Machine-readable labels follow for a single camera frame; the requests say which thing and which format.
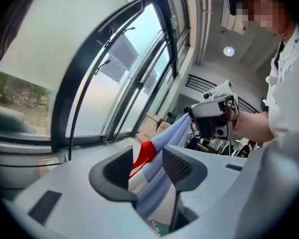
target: equipment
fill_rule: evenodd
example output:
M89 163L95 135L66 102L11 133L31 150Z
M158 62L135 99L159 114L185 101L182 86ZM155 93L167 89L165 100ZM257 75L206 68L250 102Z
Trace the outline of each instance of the equipment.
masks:
M127 190L132 164L131 147L67 162L6 206L34 238L157 238ZM163 167L176 188L168 238L263 238L296 202L299 133L253 150L248 159L166 146ZM47 191L61 197L45 200ZM33 209L44 226L29 216Z
M235 110L232 120L225 120L226 106L231 104ZM203 94L203 100L184 109L194 120L200 138L231 140L233 123L239 116L238 97L229 80Z
M241 8L237 6L239 0L224 0L220 25L227 30L241 35L247 31L246 21L243 20Z

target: white wall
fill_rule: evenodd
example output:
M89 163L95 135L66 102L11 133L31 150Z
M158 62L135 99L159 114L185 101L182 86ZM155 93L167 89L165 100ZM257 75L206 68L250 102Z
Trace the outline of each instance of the white wall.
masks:
M229 80L239 97L244 99L258 111L261 111L261 100L263 94L239 75L236 75L213 63L206 62L203 63L202 66L193 65L189 74L195 75L217 85ZM181 93L199 101L201 100L201 93L188 87L183 86Z
M126 0L34 0L0 71L57 91L91 31Z

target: ceiling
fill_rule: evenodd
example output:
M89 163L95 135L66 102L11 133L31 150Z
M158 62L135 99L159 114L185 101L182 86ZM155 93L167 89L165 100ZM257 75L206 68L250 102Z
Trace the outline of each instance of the ceiling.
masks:
M240 75L262 91L268 87L265 77L269 75L270 61L280 39L255 24L249 24L244 35L226 30L220 25L222 7L223 0L212 0L213 13L204 60ZM234 56L224 55L227 46L235 49Z

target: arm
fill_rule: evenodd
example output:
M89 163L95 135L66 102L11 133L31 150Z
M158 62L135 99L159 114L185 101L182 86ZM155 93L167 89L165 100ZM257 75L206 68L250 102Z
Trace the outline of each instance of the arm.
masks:
M234 116L234 111L227 110L229 118ZM266 142L274 139L268 123L268 112L262 114L251 114L239 112L238 124L234 132L241 137L246 137L256 142Z

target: hand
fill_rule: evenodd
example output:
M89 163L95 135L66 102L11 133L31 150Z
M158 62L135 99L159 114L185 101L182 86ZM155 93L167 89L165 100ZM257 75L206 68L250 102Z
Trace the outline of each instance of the hand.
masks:
M226 111L225 120L232 120L233 117L235 116L234 110L231 109L229 106L226 106L225 111Z

